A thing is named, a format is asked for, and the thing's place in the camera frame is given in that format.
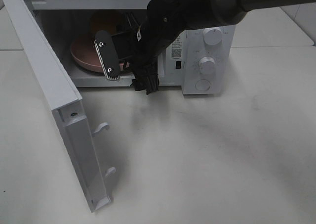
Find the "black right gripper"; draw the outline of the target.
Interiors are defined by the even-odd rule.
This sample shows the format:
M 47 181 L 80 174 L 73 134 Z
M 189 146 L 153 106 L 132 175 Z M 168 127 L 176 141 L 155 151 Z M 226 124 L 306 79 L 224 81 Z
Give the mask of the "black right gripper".
M 112 37 L 116 49 L 126 49 L 132 86 L 147 94 L 158 91 L 157 57 L 186 29 L 183 12 L 191 0 L 151 0 L 139 27 Z

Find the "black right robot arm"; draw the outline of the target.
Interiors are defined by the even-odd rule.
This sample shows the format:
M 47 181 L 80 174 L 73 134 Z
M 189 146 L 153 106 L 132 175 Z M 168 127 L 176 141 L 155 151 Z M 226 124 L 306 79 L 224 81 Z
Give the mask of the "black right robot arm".
M 185 30 L 238 24 L 255 9 L 312 3 L 316 0 L 151 0 L 146 19 L 125 33 L 130 49 L 132 87 L 147 94 L 158 90 L 158 55 Z

